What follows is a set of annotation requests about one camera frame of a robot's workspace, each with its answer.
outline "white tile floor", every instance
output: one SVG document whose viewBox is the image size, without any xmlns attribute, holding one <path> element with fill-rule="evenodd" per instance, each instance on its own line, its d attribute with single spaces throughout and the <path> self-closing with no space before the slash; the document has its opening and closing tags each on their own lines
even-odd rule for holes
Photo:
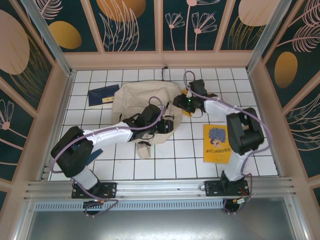
<svg viewBox="0 0 320 240">
<path fill-rule="evenodd" d="M 191 69 L 196 79 L 205 80 L 205 88 L 224 101 L 241 106 L 257 104 L 244 68 L 196 68 Z M 185 88 L 185 69 L 165 69 L 163 78 Z M 132 81 L 161 80 L 161 69 L 78 71 L 73 84 L 61 135 L 70 127 L 84 130 L 111 125 L 112 105 L 89 109 L 88 90 Z M 201 116 L 196 112 L 194 117 Z M 204 113 L 200 118 L 184 116 L 181 126 L 165 143 L 151 148 L 151 158 L 141 160 L 134 143 L 118 143 L 103 148 L 103 153 L 89 167 L 100 180 L 185 179 L 220 177 L 224 164 L 203 161 L 203 124 L 224 125 L 214 115 Z M 261 148 L 268 144 L 265 138 Z M 251 157 L 245 173 L 253 176 L 278 175 L 271 151 Z M 62 173 L 49 176 L 51 181 L 69 180 Z"/>
</svg>

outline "yellow book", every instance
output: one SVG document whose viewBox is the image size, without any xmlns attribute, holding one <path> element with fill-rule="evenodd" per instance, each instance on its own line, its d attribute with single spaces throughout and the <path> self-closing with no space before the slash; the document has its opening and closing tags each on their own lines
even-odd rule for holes
<svg viewBox="0 0 320 240">
<path fill-rule="evenodd" d="M 231 147 L 228 141 L 227 126 L 203 125 L 203 161 L 207 163 L 228 164 Z"/>
</svg>

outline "book cover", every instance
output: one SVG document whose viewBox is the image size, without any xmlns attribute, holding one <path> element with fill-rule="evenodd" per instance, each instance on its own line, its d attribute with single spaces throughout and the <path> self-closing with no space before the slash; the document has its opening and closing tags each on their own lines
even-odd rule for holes
<svg viewBox="0 0 320 240">
<path fill-rule="evenodd" d="M 119 90 L 119 85 L 112 85 L 92 89 L 88 91 L 89 107 L 96 108 L 106 104 L 113 103 L 116 91 Z"/>
<path fill-rule="evenodd" d="M 226 125 L 203 125 L 203 161 L 206 163 L 228 164 L 231 147 Z"/>
</svg>

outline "canvas bag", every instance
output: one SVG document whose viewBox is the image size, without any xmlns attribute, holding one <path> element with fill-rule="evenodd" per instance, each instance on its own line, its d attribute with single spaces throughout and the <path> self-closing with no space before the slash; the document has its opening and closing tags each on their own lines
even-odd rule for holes
<svg viewBox="0 0 320 240">
<path fill-rule="evenodd" d="M 133 142 L 137 143 L 136 149 L 141 159 L 150 158 L 151 148 L 140 142 L 147 142 L 151 146 L 162 144 L 170 138 L 181 124 L 182 109 L 172 105 L 174 98 L 180 94 L 181 91 L 176 84 L 153 80 L 126 83 L 114 94 L 111 118 L 113 125 L 137 113 L 142 113 L 145 107 L 149 105 L 149 98 L 152 96 L 158 97 L 165 107 L 169 103 L 163 116 L 174 116 L 173 119 L 168 118 L 173 120 L 173 131 L 166 134 L 155 133 L 153 138 L 151 138 L 152 135 L 145 134 L 143 139 L 134 140 Z M 151 104 L 160 107 L 160 103 L 156 99 L 152 99 Z"/>
</svg>

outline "dark blue book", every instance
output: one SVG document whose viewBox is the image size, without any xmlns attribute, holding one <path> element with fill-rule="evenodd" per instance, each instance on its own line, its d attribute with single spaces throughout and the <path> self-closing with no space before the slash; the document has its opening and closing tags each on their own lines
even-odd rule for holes
<svg viewBox="0 0 320 240">
<path fill-rule="evenodd" d="M 112 85 L 88 91 L 89 108 L 97 108 L 113 103 L 119 85 Z"/>
</svg>

